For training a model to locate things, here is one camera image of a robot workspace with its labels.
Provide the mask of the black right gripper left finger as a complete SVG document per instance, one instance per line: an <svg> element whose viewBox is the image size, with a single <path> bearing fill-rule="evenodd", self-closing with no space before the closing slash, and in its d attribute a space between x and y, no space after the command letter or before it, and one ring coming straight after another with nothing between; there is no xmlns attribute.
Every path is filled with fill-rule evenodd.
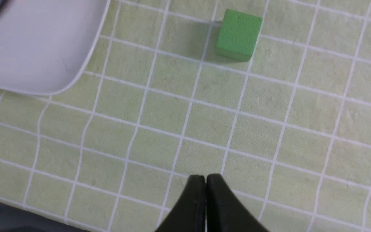
<svg viewBox="0 0 371 232"><path fill-rule="evenodd" d="M205 188L204 176L190 175L179 199L156 232L204 232Z"/></svg>

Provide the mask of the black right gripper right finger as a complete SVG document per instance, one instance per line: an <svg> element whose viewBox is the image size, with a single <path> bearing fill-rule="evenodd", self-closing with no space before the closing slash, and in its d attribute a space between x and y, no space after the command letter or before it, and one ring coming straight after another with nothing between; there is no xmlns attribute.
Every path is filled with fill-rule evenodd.
<svg viewBox="0 0 371 232"><path fill-rule="evenodd" d="M208 232L267 232L238 200L220 174L206 180Z"/></svg>

